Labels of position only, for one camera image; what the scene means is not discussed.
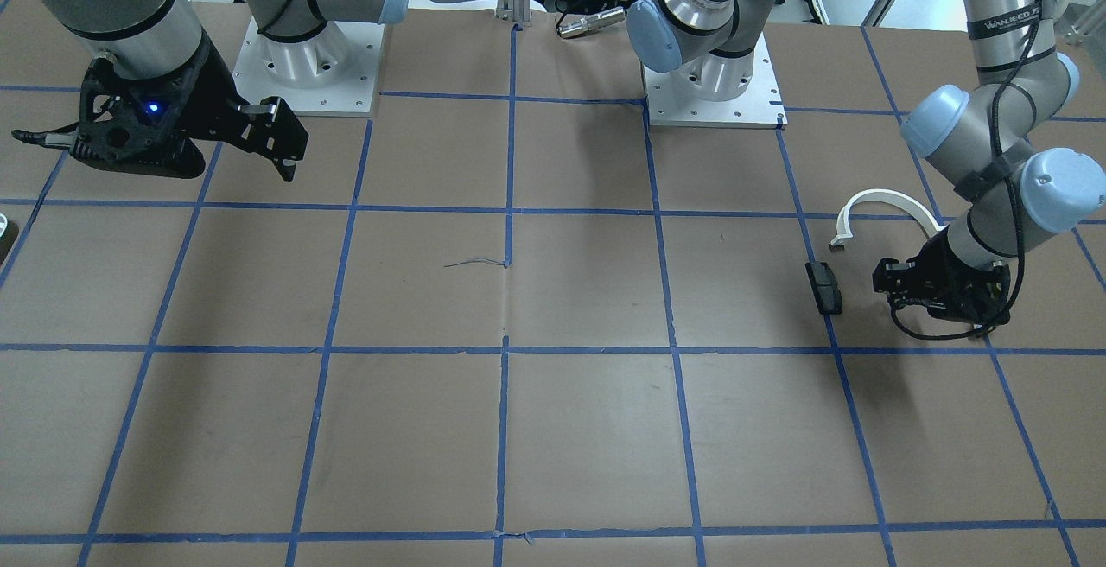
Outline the white curved plastic piece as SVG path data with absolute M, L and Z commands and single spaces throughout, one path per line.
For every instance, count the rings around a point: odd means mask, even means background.
M 926 240 L 935 239 L 947 228 L 927 204 L 920 203 L 917 198 L 905 195 L 900 190 L 872 188 L 854 193 L 838 209 L 835 217 L 835 233 L 830 240 L 830 248 L 834 251 L 842 251 L 846 245 L 853 243 L 855 238 L 854 221 L 860 218 L 860 213 L 867 213 L 866 208 L 872 207 L 877 207 L 883 213 L 889 213 L 889 216 L 905 217 L 910 224 L 915 225 L 917 235 L 910 243 L 912 245 L 921 245 Z

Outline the silver cylindrical connector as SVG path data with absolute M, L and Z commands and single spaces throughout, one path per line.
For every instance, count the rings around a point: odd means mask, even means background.
M 625 20 L 626 9 L 615 7 L 597 13 L 591 13 L 591 15 L 581 15 L 575 21 L 559 23 L 556 32 L 564 40 L 584 38 L 597 33 L 601 29 L 615 27 L 615 24 Z

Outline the grey brake pad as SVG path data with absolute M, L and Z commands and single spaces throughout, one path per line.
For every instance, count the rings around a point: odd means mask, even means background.
M 830 264 L 825 261 L 807 261 L 804 267 L 820 314 L 841 315 L 844 312 L 844 296 Z

